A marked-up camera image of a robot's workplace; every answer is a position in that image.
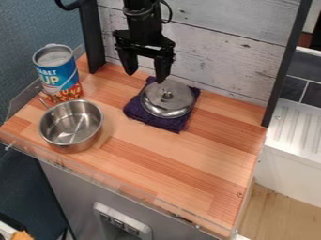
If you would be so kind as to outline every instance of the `metal pot lid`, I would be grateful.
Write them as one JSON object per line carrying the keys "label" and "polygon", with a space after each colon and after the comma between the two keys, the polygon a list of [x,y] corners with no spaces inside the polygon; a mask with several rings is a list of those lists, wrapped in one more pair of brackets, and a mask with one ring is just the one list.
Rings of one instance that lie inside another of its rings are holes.
{"label": "metal pot lid", "polygon": [[160,118],[177,118],[188,113],[195,103],[191,89],[180,82],[153,82],[141,95],[146,111]]}

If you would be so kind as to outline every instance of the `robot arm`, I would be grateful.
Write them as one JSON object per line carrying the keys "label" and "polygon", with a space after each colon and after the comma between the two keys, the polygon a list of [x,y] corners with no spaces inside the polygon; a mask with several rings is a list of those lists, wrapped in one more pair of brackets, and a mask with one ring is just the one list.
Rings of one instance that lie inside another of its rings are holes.
{"label": "robot arm", "polygon": [[[169,8],[168,21],[161,17],[161,4]],[[175,43],[162,34],[162,25],[172,20],[173,12],[164,0],[124,0],[123,12],[129,30],[116,30],[116,49],[125,71],[138,69],[138,55],[154,59],[157,83],[171,73]]]}

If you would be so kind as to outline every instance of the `black pole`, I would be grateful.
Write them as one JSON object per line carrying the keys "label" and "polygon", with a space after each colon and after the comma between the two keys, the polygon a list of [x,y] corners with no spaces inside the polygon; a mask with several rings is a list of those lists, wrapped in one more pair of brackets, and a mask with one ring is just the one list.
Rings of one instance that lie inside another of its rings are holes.
{"label": "black pole", "polygon": [[82,21],[89,72],[95,73],[106,62],[97,0],[87,0],[81,3],[79,14]]}
{"label": "black pole", "polygon": [[294,22],[290,38],[287,42],[283,60],[280,65],[276,81],[273,85],[272,93],[269,97],[266,113],[264,115],[262,126],[268,128],[272,119],[275,107],[278,103],[280,93],[283,88],[283,82],[290,67],[292,57],[298,46],[299,37],[301,35],[305,20],[307,19],[312,0],[302,0],[299,7],[296,20]]}

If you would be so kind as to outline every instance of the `wooden floor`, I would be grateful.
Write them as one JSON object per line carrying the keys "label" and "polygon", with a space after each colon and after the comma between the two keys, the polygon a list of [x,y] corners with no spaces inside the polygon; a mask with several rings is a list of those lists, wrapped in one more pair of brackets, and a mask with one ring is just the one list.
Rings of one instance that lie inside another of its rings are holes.
{"label": "wooden floor", "polygon": [[318,240],[321,208],[255,185],[240,234],[251,240]]}

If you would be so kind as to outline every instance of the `wooden backsplash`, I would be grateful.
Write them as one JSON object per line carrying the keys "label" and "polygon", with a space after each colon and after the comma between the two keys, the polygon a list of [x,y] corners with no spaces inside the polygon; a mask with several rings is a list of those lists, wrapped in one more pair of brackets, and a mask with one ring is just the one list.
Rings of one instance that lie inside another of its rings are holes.
{"label": "wooden backsplash", "polygon": [[[266,105],[300,0],[168,3],[174,20],[163,33],[176,42],[169,79]],[[128,28],[122,7],[123,0],[99,0],[107,61],[118,62],[112,32]],[[141,58],[140,66],[151,71],[153,62]]]}

